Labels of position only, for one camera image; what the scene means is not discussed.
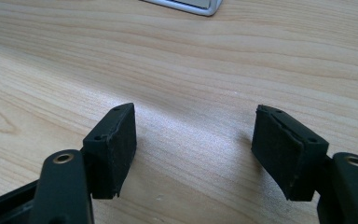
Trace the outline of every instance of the wood grain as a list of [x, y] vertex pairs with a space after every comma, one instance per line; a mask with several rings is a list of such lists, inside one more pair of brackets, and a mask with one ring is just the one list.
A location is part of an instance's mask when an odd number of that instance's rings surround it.
[[358, 0], [0, 0], [0, 195], [134, 102], [138, 150], [96, 223], [317, 223], [251, 153], [257, 105], [358, 154]]

